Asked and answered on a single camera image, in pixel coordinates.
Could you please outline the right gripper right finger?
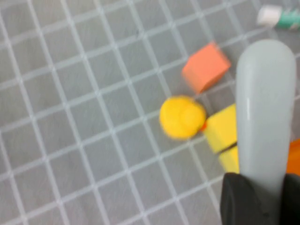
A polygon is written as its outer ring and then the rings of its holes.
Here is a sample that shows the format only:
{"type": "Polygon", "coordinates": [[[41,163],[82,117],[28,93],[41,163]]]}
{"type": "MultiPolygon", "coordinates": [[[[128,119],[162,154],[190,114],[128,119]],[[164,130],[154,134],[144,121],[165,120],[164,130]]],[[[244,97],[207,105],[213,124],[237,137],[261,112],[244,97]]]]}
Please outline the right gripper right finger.
{"type": "Polygon", "coordinates": [[[287,173],[281,203],[281,225],[300,225],[300,177],[287,173]]]}

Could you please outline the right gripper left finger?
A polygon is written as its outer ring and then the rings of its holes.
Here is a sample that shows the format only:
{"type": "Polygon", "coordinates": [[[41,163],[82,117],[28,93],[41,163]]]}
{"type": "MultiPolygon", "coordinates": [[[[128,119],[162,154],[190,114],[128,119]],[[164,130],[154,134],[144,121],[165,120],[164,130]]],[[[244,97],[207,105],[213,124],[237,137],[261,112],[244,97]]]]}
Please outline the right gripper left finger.
{"type": "Polygon", "coordinates": [[[223,177],[220,216],[223,225],[280,224],[281,183],[266,184],[238,173],[223,177]]]}

